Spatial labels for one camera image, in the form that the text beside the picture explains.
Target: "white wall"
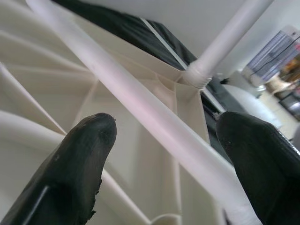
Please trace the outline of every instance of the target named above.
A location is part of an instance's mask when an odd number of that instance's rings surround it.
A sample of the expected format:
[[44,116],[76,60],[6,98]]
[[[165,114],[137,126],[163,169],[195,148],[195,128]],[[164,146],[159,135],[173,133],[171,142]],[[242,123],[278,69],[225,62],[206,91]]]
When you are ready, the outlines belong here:
[[[244,0],[84,0],[163,23],[196,56],[218,35]],[[275,0],[216,72],[229,76],[285,25],[300,28],[300,1]]]

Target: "white plastic structure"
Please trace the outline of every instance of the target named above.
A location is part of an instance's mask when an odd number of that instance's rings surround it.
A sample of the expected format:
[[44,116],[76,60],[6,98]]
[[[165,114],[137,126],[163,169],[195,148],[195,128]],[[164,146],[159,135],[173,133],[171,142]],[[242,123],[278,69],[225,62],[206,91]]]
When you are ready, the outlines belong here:
[[236,224],[259,224],[233,167],[205,142],[199,90],[176,83],[180,71],[48,0],[28,4],[41,17],[0,2],[0,218],[64,134],[106,112],[118,137],[89,224],[221,225],[214,199]]
[[187,68],[183,78],[203,89],[213,76],[213,69],[236,46],[274,0],[246,0],[233,18],[203,54]]

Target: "white plastic pipe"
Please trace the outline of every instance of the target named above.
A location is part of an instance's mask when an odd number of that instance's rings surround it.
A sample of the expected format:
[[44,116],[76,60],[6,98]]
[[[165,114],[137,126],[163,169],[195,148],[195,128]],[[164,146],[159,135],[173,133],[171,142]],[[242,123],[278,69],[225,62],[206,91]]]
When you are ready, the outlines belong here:
[[258,221],[234,168],[49,0],[27,0],[104,86],[227,211]]
[[204,53],[188,66],[183,78],[194,87],[203,89],[211,80],[213,69],[236,46],[273,1],[246,0]]

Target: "white tube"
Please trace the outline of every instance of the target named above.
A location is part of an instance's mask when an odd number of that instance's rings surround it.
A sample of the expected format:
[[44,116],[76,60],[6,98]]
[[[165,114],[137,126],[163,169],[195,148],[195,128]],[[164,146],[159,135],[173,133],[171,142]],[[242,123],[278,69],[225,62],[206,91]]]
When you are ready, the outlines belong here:
[[234,168],[223,157],[83,30],[65,18],[53,3],[49,0],[27,0],[27,3],[217,201],[230,211],[247,208],[247,217],[256,218]]
[[203,89],[211,80],[213,69],[236,46],[274,0],[246,0],[204,53],[192,62],[183,78]]
[[0,138],[51,152],[62,141],[64,135],[21,116],[0,110]]
[[150,220],[128,197],[113,177],[105,170],[102,172],[100,198],[114,210],[126,224],[150,225]]
[[30,120],[52,129],[60,134],[66,132],[47,113],[47,111],[35,100],[35,98],[14,78],[7,68],[0,62],[0,78],[2,77],[3,90],[18,103],[22,113]]

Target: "black cloth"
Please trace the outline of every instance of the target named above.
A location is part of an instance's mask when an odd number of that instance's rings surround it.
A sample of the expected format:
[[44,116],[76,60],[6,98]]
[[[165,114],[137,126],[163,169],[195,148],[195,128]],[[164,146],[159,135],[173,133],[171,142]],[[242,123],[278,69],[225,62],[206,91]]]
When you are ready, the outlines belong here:
[[[169,50],[167,50],[140,18],[77,0],[53,1],[174,68],[184,70],[181,64],[171,55]],[[148,22],[187,65],[196,60],[196,57],[163,24],[154,21]],[[211,82],[207,85],[207,89],[226,110],[240,113],[245,112],[242,106],[227,92],[217,78],[212,78]],[[217,112],[217,110],[203,94],[201,94],[201,98],[203,104],[206,106],[204,107],[204,111],[210,144],[217,152],[230,161],[216,135],[216,120],[211,111]]]

